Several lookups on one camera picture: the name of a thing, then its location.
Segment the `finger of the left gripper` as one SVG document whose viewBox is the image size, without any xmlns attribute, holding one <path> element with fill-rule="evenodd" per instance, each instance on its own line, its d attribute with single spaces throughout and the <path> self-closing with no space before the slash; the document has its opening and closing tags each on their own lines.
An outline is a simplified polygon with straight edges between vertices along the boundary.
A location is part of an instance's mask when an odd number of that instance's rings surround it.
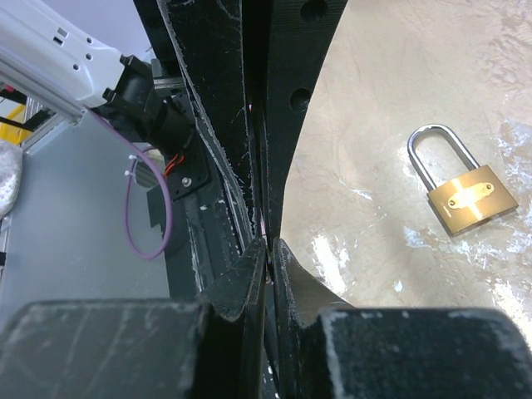
<svg viewBox="0 0 532 399">
<path fill-rule="evenodd" d="M 137 1 L 135 8 L 164 69 L 183 77 L 195 123 L 236 203 L 242 235 L 254 237 L 242 2 Z"/>
<path fill-rule="evenodd" d="M 268 33 L 261 139 L 266 235 L 280 236 L 288 172 L 345 1 L 274 1 Z"/>
</svg>

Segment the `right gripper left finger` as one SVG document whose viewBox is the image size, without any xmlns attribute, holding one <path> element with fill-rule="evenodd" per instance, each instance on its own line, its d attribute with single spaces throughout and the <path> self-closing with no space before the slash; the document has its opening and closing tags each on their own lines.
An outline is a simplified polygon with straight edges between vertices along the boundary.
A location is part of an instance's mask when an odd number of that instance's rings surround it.
<svg viewBox="0 0 532 399">
<path fill-rule="evenodd" d="M 258 398 L 266 245 L 191 301 L 30 303 L 1 335 L 4 398 Z"/>
</svg>

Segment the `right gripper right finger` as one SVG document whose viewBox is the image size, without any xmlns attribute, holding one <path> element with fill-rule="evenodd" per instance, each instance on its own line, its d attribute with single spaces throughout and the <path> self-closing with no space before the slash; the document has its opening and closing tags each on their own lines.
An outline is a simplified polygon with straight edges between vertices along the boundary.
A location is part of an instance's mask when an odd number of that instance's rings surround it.
<svg viewBox="0 0 532 399">
<path fill-rule="evenodd" d="M 355 308 L 276 239 L 283 398 L 528 398 L 531 351 L 493 308 Z"/>
</svg>

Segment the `brass padlock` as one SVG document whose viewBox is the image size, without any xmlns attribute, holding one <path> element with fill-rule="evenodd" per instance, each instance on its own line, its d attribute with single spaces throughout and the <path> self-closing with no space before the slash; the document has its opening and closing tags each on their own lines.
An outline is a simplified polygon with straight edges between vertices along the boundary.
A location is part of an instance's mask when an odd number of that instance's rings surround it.
<svg viewBox="0 0 532 399">
<path fill-rule="evenodd" d="M 429 135 L 443 137 L 467 167 L 467 172 L 437 185 L 416 153 L 416 145 Z M 518 208 L 518 202 L 488 165 L 481 165 L 449 127 L 421 126 L 410 135 L 407 154 L 427 189 L 429 205 L 450 236 L 462 234 L 490 219 Z"/>
</svg>

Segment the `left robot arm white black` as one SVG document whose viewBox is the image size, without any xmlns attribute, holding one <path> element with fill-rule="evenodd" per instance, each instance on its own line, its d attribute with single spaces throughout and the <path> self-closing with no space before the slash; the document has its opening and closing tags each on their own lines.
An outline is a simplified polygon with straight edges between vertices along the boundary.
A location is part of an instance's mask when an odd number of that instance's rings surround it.
<svg viewBox="0 0 532 399">
<path fill-rule="evenodd" d="M 163 69 L 182 80 L 195 124 L 228 182 L 244 232 L 279 236 L 283 195 L 343 1 L 138 1 Z M 1 78 L 64 116 L 85 109 L 168 154 L 173 112 L 149 66 L 41 1 L 1 4 Z"/>
</svg>

